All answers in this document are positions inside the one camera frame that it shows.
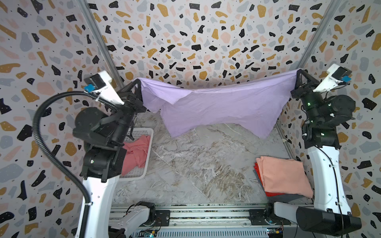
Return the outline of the lilac purple t-shirt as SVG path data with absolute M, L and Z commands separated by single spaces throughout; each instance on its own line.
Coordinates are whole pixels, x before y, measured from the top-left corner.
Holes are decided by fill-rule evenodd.
M 216 88 L 183 89 L 141 78 L 144 106 L 161 118 L 172 137 L 198 126 L 238 124 L 267 138 L 296 82 L 295 70 Z

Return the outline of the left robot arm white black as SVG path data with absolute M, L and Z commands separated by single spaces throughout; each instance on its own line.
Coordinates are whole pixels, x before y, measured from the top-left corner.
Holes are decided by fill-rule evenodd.
M 85 155 L 81 176 L 86 195 L 78 224 L 78 238 L 129 238 L 142 224 L 155 221 L 154 204 L 138 205 L 121 222 L 109 225 L 112 196 L 127 154 L 126 138 L 133 139 L 134 120 L 146 111 L 141 81 L 134 80 L 116 92 L 100 74 L 86 79 L 85 94 L 103 104 L 111 114 L 90 107 L 75 118 L 73 135 L 83 140 Z

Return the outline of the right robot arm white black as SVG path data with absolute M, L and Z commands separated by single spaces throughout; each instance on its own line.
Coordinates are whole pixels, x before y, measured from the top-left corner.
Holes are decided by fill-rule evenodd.
M 314 171 L 313 208 L 275 202 L 275 216 L 297 224 L 306 232 L 343 237 L 362 227 L 352 215 L 346 200 L 339 171 L 340 142 L 337 126 L 353 119 L 355 101 L 347 95 L 322 97 L 337 86 L 346 86 L 351 70 L 333 64 L 327 76 L 318 81 L 300 69 L 291 96 L 300 99 L 307 120 L 302 124 L 302 139 Z

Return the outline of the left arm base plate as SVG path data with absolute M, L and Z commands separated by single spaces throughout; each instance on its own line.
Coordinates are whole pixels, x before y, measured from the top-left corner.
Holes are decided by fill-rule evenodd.
M 168 227 L 170 223 L 170 211 L 169 210 L 153 210 L 150 209 L 148 213 L 148 220 L 142 224 L 140 227 Z

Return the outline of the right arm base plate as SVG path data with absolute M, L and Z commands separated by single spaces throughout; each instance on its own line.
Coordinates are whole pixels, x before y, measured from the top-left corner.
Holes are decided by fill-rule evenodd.
M 289 220 L 277 217 L 274 213 L 267 212 L 266 209 L 250 209 L 248 219 L 253 226 L 291 225 Z

